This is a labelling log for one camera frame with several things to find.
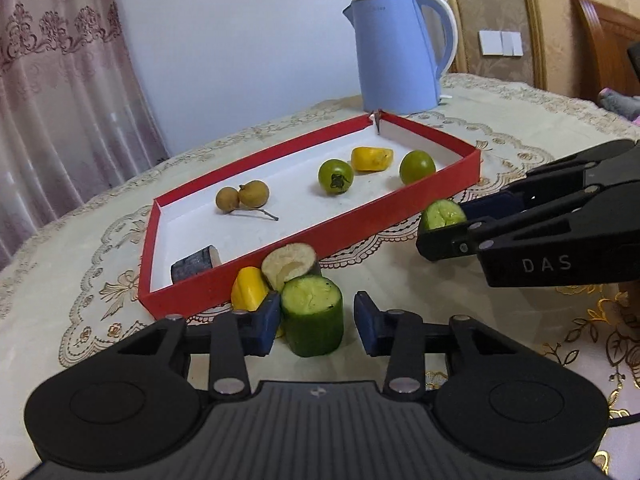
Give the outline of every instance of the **cucumber piece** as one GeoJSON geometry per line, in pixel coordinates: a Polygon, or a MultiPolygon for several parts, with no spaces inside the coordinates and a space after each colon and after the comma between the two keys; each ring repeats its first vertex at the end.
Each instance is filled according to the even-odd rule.
{"type": "Polygon", "coordinates": [[[422,221],[427,229],[439,229],[466,222],[466,215],[453,200],[436,200],[425,210],[422,221]]]}
{"type": "Polygon", "coordinates": [[[333,352],[342,341],[342,293],[334,282],[308,274],[287,282],[280,298],[284,332],[300,357],[333,352]]]}
{"type": "Polygon", "coordinates": [[[282,292],[284,284],[305,274],[321,276],[318,256],[308,244],[287,244],[268,254],[262,261],[262,273],[273,290],[282,292]]]}

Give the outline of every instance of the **yellow vegetable piece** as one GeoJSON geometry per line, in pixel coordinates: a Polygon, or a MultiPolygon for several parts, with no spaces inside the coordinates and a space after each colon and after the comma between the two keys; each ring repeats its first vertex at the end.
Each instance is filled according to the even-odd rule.
{"type": "Polygon", "coordinates": [[[384,171],[394,160],[394,150],[389,148],[354,148],[351,167],[356,171],[384,171]]]}
{"type": "MultiPolygon", "coordinates": [[[[231,306],[234,310],[257,310],[262,300],[269,293],[269,286],[264,281],[262,271],[257,267],[243,267],[238,272],[231,287],[231,306]]],[[[284,331],[278,327],[276,337],[282,337],[284,331]]]]}

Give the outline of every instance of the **electric kettle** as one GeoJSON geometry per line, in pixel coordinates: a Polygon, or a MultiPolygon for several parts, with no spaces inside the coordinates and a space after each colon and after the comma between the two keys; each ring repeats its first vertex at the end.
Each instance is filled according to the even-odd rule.
{"type": "Polygon", "coordinates": [[[440,76],[458,49],[458,28],[446,0],[353,0],[342,12],[356,34],[360,89],[367,112],[405,115],[435,108],[440,76]],[[445,34],[436,61],[422,7],[434,9],[445,34]]]}

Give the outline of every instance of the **table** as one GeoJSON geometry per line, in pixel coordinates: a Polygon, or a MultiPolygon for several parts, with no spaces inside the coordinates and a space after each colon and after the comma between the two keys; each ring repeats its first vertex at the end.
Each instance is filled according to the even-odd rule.
{"type": "MultiPolygon", "coordinates": [[[[638,139],[631,123],[596,108],[472,75],[448,75],[451,100],[420,121],[482,150],[482,178],[461,193],[495,192],[533,166],[619,137],[638,139]]],[[[150,322],[137,301],[138,266],[154,197],[249,153],[361,114],[359,98],[323,102],[281,121],[249,128],[176,156],[97,196],[41,229],[0,274],[0,480],[38,463],[22,423],[30,391],[44,379],[150,322]]],[[[278,340],[265,358],[247,358],[252,386],[262,379],[381,381],[385,358],[368,358],[350,317],[349,298],[366,290],[382,310],[413,310],[429,322],[468,314],[597,384],[611,416],[640,411],[640,321],[611,286],[490,289],[474,257],[430,264],[415,250],[417,217],[322,261],[347,298],[346,331],[329,356],[301,359],[278,340]]],[[[228,306],[191,319],[207,322],[228,306]]],[[[446,380],[443,359],[428,356],[427,380],[446,380]]],[[[206,358],[190,380],[206,384],[206,358]]],[[[595,461],[618,480],[637,479],[640,424],[609,430],[595,461]]]]}

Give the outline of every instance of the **white wall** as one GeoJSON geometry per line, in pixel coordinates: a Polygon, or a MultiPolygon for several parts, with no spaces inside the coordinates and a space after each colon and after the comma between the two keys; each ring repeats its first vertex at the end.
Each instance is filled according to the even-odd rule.
{"type": "Polygon", "coordinates": [[[172,155],[360,92],[351,0],[117,0],[172,155]]]}

